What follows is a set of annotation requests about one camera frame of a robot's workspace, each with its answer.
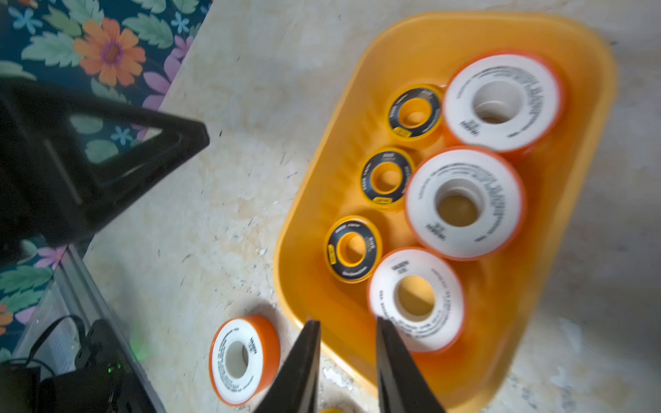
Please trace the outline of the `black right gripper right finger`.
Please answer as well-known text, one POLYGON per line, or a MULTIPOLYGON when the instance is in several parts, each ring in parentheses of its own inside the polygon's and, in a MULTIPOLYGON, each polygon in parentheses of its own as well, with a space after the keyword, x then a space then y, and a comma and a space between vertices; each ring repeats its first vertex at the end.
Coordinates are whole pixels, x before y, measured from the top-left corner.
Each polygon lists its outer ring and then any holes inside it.
POLYGON ((446 412, 394 324, 384 318, 377 318, 376 364, 381 412, 446 412))

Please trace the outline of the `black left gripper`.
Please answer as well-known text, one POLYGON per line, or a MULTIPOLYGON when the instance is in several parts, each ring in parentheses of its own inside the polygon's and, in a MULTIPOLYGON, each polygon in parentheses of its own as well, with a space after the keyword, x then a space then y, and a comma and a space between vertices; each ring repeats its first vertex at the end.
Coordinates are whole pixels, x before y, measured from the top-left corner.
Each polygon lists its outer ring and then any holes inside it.
POLYGON ((98 232, 209 144, 197 120, 3 78, 1 257, 22 257, 30 237, 62 245, 67 232, 98 232), (142 124, 153 135, 95 163, 79 145, 74 115, 142 124))

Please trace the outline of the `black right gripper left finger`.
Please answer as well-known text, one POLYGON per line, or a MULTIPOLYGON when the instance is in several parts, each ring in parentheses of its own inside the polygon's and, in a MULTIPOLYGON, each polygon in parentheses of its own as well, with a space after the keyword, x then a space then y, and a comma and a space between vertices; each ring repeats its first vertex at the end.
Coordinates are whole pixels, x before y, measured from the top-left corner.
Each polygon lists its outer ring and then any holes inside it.
POLYGON ((306 322, 255 413, 318 411, 321 323, 306 322))

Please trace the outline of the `orange white sealing tape roll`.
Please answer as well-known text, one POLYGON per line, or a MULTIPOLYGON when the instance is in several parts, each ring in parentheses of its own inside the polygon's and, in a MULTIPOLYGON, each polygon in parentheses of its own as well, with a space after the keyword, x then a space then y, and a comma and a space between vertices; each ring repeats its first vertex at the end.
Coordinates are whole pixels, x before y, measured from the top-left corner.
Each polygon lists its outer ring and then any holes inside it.
POLYGON ((281 345, 274 325, 261 315, 226 321, 209 351, 208 370, 213 390, 229 406, 249 402, 274 381, 281 345))
POLYGON ((454 270, 421 248, 383 258, 371 277, 368 307, 394 324, 409 351, 437 353, 453 345, 464 327, 466 300, 454 270))
POLYGON ((442 105, 448 146, 476 146, 514 160, 558 123, 564 79, 552 62, 523 52, 490 53, 449 81, 442 105))
POLYGON ((475 261, 516 237, 527 194, 513 167, 486 150, 461 146, 422 163, 406 187, 406 218, 425 248, 475 261))

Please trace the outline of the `black yellow sealing tape roll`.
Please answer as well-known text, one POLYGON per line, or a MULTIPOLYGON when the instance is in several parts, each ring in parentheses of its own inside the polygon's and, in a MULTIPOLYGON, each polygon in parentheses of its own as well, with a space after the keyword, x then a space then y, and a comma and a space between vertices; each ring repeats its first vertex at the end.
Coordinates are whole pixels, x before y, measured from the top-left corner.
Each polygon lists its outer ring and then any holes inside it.
POLYGON ((436 142, 442 130, 442 90, 433 84, 413 84, 403 89, 387 110, 387 128, 401 146, 424 149, 436 142))
POLYGON ((381 148, 368 156, 361 167, 361 194, 372 208, 385 212, 401 211, 415 169, 407 151, 397 147, 381 148))
POLYGON ((358 215, 349 215, 334 223, 325 235, 324 248, 330 272, 348 284, 368 280, 384 250, 376 225, 358 215))

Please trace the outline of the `yellow plastic storage box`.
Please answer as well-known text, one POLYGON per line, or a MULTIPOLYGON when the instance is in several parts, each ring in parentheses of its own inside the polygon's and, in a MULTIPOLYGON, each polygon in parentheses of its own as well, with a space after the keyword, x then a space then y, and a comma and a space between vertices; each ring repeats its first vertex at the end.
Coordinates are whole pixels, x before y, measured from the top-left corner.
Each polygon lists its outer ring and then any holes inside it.
POLYGON ((416 244, 404 213, 382 213, 359 191, 359 171, 389 146, 387 105, 409 84, 446 84, 463 65, 493 52, 542 57, 566 86, 566 106, 550 134, 515 163, 528 193, 521 231, 498 253, 456 263, 468 304, 458 341, 415 361, 450 412, 477 412, 504 383, 551 272, 574 205, 616 98, 616 62, 594 31, 532 13, 430 12, 394 24, 367 48, 315 153, 275 250, 280 303, 298 326, 321 323, 321 346, 357 384, 376 381, 376 321, 367 284, 341 282, 325 261, 325 237, 359 215, 385 251, 416 244))

